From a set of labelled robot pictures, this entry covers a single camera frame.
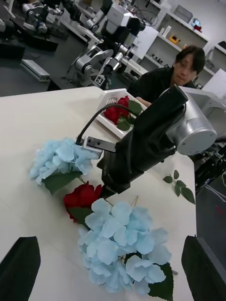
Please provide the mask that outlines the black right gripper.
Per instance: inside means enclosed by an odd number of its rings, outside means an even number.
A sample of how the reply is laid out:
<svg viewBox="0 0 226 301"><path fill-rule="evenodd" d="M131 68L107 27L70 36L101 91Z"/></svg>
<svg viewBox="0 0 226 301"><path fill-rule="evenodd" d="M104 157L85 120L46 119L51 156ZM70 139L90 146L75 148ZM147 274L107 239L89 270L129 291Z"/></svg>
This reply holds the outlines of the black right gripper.
<svg viewBox="0 0 226 301"><path fill-rule="evenodd" d="M144 174L131 168L131 173L126 160L116 160L116 153L104 151L103 158L97 167L102 170L102 182L104 183L101 198L107 199L115 194L121 194L130 188L130 183Z"/></svg>

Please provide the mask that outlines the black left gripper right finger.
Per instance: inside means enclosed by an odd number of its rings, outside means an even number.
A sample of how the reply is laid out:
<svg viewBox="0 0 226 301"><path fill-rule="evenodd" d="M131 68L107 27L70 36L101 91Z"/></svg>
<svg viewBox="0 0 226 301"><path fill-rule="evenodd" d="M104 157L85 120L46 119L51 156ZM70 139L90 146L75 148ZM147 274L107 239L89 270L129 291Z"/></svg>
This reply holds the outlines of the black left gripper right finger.
<svg viewBox="0 0 226 301"><path fill-rule="evenodd" d="M226 299L226 270L203 238L185 239L181 263L195 301Z"/></svg>

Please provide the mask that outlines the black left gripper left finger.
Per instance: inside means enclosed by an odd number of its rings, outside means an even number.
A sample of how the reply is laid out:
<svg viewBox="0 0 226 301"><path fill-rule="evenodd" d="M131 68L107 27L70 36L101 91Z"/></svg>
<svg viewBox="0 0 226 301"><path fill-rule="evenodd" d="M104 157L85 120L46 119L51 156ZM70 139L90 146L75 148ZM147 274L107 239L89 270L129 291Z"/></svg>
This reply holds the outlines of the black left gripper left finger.
<svg viewBox="0 0 226 301"><path fill-rule="evenodd" d="M0 300L29 300L40 263L37 237L20 237L0 263Z"/></svg>

